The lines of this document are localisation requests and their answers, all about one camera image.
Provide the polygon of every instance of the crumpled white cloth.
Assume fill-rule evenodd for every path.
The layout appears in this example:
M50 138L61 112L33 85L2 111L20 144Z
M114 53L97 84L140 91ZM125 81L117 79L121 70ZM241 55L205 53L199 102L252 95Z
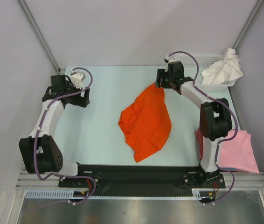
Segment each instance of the crumpled white cloth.
M227 81L236 81L243 76L240 59L232 48L228 48L224 52L222 60L210 65L201 74L203 76L202 84L222 84Z

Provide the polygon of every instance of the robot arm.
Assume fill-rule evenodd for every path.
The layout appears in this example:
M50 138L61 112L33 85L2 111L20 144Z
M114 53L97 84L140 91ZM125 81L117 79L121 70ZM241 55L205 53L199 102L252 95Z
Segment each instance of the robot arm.
M232 129L230 113L220 103L210 100L195 89L193 79L184 76L184 66L180 61L170 59L165 62L166 68L157 71L156 87L173 89L200 109L200 129L204 136L204 154L200 167L207 179L213 178L218 174L215 163L215 158L219 158L221 152L221 146L217 151L218 142ZM225 98L218 100L228 106Z
M28 173L35 173L33 151L36 132L40 130L37 138L37 167L40 174L45 172L61 173L63 175L77 175L78 165L71 161L64 161L62 153L54 141L54 134L58 120L65 106L70 103L81 107L89 104L89 92L87 89L82 97L80 94L64 97L81 90L85 78L83 73L73 73L70 77L66 75L51 76L51 86L48 87L43 97L43 108L37 124L29 137L20 139L19 148Z

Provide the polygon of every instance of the pink towel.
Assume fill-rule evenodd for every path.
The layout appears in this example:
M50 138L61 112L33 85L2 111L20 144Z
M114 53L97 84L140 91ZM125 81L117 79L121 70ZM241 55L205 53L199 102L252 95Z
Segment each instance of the pink towel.
M234 130L229 131L227 138L232 137L234 133ZM200 146L200 158L202 158L203 138L200 130L196 132L196 138ZM248 134L247 131L239 130L234 139L223 142L219 166L226 169L258 174L257 163L251 146L251 134Z

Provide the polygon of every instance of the white table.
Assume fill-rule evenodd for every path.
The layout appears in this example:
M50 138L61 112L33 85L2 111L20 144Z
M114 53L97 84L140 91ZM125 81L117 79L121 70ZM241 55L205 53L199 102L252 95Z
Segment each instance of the white table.
M68 104L57 125L55 141L65 159L82 164L197 166L198 144L194 132L199 127L200 111L187 98L173 90L165 90L165 103L172 129L163 149L140 163L125 143L118 126L121 112L155 82L160 66L91 66L93 74L90 104L81 108ZM195 68L185 67L186 74ZM226 98L234 110L228 89L208 92Z

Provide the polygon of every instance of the orange cloth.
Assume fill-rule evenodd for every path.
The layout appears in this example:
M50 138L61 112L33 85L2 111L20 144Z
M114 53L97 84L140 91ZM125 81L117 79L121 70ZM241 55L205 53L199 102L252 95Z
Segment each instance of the orange cloth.
M164 100L163 88L152 84L121 112L118 125L136 162L161 150L169 137L171 121Z

